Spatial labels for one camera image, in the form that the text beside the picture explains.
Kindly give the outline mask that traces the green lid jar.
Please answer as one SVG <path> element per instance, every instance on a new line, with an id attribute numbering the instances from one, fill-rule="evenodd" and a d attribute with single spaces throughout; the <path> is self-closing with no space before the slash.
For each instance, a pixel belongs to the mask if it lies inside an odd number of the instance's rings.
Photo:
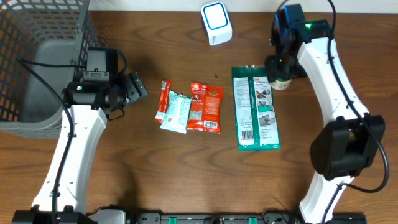
<path id="1" fill-rule="evenodd" d="M 274 82 L 270 82 L 270 86 L 275 90 L 285 90 L 290 86 L 291 82 L 291 79 L 284 80 L 277 78 Z"/>

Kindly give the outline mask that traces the red packet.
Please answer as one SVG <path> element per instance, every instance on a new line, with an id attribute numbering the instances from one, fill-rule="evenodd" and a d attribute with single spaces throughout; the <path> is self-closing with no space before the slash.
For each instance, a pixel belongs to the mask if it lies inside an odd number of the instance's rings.
<path id="1" fill-rule="evenodd" d="M 162 80 L 161 92 L 159 99 L 159 107 L 155 115 L 155 122 L 162 123 L 169 105 L 169 92 L 172 82 L 170 80 Z"/>

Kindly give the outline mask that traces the white small packet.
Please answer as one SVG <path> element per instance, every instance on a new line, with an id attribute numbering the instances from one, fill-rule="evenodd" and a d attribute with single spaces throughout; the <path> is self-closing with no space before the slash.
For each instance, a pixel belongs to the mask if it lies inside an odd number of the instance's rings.
<path id="1" fill-rule="evenodd" d="M 169 92 L 169 105 L 160 129 L 186 134 L 191 103 L 192 98 L 171 90 Z"/>

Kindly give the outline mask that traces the green white 3M package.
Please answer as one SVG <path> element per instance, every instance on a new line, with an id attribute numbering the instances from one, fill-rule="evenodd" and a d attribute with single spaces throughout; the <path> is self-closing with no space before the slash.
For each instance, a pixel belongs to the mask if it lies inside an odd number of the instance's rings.
<path id="1" fill-rule="evenodd" d="M 274 95 L 266 69 L 233 67 L 231 74 L 238 150 L 281 149 Z"/>

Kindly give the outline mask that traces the red snack bag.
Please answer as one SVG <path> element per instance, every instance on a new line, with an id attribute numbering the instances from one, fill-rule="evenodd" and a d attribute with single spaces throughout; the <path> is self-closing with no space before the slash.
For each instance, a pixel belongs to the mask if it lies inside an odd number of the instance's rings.
<path id="1" fill-rule="evenodd" d="M 197 82 L 192 82 L 190 89 L 193 99 L 186 129 L 220 133 L 220 108 L 224 89 Z"/>

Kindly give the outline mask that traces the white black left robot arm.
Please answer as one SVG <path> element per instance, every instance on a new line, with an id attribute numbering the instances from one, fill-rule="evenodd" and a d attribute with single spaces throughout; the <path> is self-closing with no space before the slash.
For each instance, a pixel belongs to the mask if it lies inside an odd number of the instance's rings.
<path id="1" fill-rule="evenodd" d="M 86 212 L 93 159 L 110 114 L 147 95 L 136 72 L 118 68 L 125 59 L 119 50 L 90 47 L 81 80 L 70 82 L 61 95 L 29 71 L 60 103 L 62 129 L 42 188 L 30 210 L 15 211 L 13 223 L 132 223 L 128 212 L 116 205 Z"/>

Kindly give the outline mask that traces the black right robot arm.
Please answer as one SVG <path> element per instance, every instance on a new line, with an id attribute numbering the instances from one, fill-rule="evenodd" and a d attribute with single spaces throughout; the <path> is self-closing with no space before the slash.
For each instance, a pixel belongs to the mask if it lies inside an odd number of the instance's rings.
<path id="1" fill-rule="evenodd" d="M 283 90 L 294 78 L 308 77 L 320 105 L 324 127 L 310 146 L 315 170 L 310 188 L 300 202 L 304 223 L 326 223 L 344 189 L 367 189 L 352 181 L 373 163 L 376 152 L 382 155 L 384 177 L 372 189 L 382 190 L 389 178 L 389 164 L 381 146 L 385 122 L 371 115 L 354 92 L 340 62 L 334 28 L 326 20 L 282 20 L 275 17 L 270 43 L 276 53 L 266 59 L 271 85 Z"/>

